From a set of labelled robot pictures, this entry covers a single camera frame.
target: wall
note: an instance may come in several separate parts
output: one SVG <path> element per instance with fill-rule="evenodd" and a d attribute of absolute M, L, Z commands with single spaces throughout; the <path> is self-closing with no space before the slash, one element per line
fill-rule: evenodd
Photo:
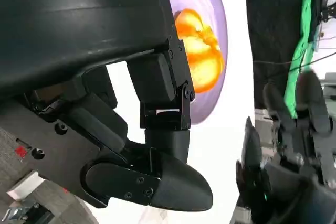
<path fill-rule="evenodd" d="M 335 2 L 336 0 L 328 0 L 328 5 Z M 326 38 L 336 36 L 336 19 L 330 19 L 327 23 L 323 23 L 322 32 L 324 33 L 324 40 L 320 41 L 319 50 L 314 53 L 312 61 L 336 52 L 336 38 L 325 40 Z M 324 79 L 327 72 L 336 72 L 336 55 L 313 63 L 311 68 L 317 73 L 320 79 Z"/>

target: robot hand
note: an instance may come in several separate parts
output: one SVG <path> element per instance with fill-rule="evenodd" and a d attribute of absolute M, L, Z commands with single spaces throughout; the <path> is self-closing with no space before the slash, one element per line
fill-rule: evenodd
<path fill-rule="evenodd" d="M 336 221 L 336 131 L 319 79 L 312 71 L 297 81 L 297 119 L 292 119 L 276 88 L 264 99 L 273 120 L 277 153 L 264 167 L 256 129 L 248 119 L 241 163 L 237 162 L 240 206 L 253 223 L 334 223 Z"/>
<path fill-rule="evenodd" d="M 169 0 L 4 0 L 0 41 L 0 127 L 31 169 L 97 208 L 111 197 L 211 208 L 209 184 L 186 163 L 195 90 Z M 144 144 L 114 111 L 106 65 L 121 61 Z"/>

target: gray floor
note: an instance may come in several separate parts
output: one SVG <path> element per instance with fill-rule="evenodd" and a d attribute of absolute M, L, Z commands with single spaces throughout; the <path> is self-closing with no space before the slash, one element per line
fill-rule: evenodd
<path fill-rule="evenodd" d="M 15 154 L 15 138 L 0 129 L 0 219 L 13 199 L 6 193 L 30 169 Z M 28 200 L 34 200 L 49 209 L 55 218 L 51 224 L 98 224 L 84 202 L 50 181 L 44 181 Z"/>

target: orange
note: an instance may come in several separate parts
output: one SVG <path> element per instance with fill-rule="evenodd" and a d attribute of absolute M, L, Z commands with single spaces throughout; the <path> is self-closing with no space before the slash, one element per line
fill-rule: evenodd
<path fill-rule="evenodd" d="M 212 89 L 223 71 L 224 61 L 211 27 L 191 9 L 182 10 L 175 24 L 178 38 L 184 43 L 195 92 Z"/>

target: purple plate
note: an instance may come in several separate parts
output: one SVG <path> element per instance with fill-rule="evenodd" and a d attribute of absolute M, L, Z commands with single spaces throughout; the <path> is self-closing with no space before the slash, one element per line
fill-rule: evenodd
<path fill-rule="evenodd" d="M 190 8 L 197 11 L 202 20 L 214 31 L 224 59 L 224 69 L 216 86 L 211 90 L 196 94 L 191 104 L 192 124 L 203 122 L 214 110 L 222 91 L 227 65 L 227 28 L 222 0 L 170 0 L 173 13 Z"/>

